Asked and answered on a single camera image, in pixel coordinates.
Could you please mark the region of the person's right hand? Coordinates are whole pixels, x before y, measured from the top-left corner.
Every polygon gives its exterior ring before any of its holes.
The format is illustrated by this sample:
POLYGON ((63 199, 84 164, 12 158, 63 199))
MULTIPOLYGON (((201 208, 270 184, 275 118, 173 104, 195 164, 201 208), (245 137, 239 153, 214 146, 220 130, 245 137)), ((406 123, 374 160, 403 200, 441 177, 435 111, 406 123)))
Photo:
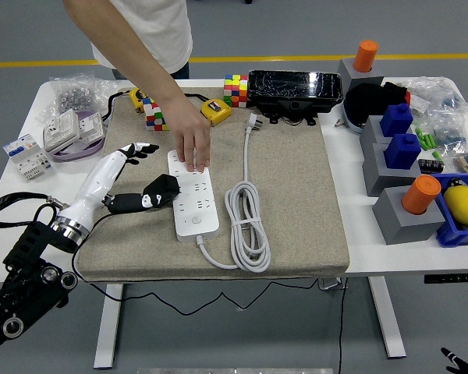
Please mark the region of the person's right hand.
POLYGON ((210 165, 210 125, 194 107, 178 110, 169 117, 176 152, 187 171, 203 172, 210 165))

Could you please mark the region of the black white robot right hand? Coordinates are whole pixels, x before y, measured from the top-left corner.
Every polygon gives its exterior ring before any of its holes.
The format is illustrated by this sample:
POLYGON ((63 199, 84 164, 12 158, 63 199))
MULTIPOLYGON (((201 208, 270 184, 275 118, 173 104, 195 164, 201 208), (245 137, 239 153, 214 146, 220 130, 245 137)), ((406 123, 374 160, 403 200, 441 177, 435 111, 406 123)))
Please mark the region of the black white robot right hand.
POLYGON ((447 348, 440 348, 441 353, 452 363, 445 367, 449 373, 468 374, 468 363, 447 348))

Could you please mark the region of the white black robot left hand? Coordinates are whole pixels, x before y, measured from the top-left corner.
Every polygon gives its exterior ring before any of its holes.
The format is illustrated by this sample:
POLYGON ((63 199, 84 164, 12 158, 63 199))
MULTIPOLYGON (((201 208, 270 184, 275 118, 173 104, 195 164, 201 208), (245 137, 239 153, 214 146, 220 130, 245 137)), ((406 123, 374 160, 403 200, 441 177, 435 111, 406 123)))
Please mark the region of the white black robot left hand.
POLYGON ((109 192, 126 164, 137 164, 140 158, 158 150, 149 143, 131 143, 101 158, 89 173, 74 202, 61 210, 53 228, 68 232, 76 239, 86 238, 94 227, 96 211, 107 207, 112 214, 139 213, 161 209, 179 194, 177 178, 162 174, 141 193, 110 195, 109 192))

